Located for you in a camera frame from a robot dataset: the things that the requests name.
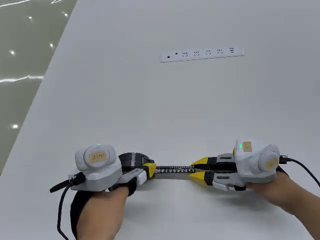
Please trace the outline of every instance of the electrical outlet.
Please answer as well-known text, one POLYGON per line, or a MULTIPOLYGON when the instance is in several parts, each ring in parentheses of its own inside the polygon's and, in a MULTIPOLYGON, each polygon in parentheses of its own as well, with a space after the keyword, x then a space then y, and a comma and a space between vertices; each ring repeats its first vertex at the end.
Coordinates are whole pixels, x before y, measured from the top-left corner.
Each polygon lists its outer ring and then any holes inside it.
POLYGON ((200 56, 200 51, 199 50, 193 51, 193 56, 199 57, 200 56))
POLYGON ((238 57, 245 55, 241 48, 237 47, 212 47, 196 48, 182 51, 164 52, 161 55, 161 62, 177 62, 198 59, 215 59, 226 57, 238 57))
POLYGON ((212 52, 211 52, 210 49, 206 48, 206 49, 204 49, 204 54, 205 54, 206 56, 210 56, 210 55, 212 54, 212 52))

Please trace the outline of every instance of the green floor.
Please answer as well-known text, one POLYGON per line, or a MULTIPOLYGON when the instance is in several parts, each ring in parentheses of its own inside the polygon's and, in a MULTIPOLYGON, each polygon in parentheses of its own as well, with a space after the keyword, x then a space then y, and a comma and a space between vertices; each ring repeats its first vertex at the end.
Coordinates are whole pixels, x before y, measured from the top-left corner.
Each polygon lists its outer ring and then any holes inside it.
POLYGON ((0 173, 75 4, 0 0, 0 173))

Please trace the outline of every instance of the handwritten label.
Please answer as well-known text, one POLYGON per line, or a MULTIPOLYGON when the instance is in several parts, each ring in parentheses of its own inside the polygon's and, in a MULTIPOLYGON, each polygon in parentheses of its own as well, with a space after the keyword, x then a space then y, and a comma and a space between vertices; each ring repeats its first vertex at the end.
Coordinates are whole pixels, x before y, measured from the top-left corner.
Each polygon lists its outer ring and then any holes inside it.
POLYGON ((244 141, 242 143, 244 153, 252 153, 252 145, 250 141, 244 141))
POLYGON ((96 151, 89 154, 89 159, 91 164, 100 163, 107 160, 107 155, 105 151, 96 151))

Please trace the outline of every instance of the white table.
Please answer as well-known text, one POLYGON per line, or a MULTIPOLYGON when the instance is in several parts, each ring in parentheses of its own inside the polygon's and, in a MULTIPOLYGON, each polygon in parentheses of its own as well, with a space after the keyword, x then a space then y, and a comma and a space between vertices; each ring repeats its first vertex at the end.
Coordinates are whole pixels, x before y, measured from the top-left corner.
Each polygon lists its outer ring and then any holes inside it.
MULTIPOLYGON (((231 152, 237 138, 277 144, 318 177, 320 3, 79 0, 0 177, 2 239, 57 239, 76 150, 110 143, 159 165, 231 152), (236 44, 246 56, 160 63, 163 51, 236 44)), ((290 176, 319 194, 291 163, 290 176)), ((71 238, 69 207, 62 228, 71 238)), ((309 240, 254 193, 155 179, 126 204, 117 239, 309 240)))

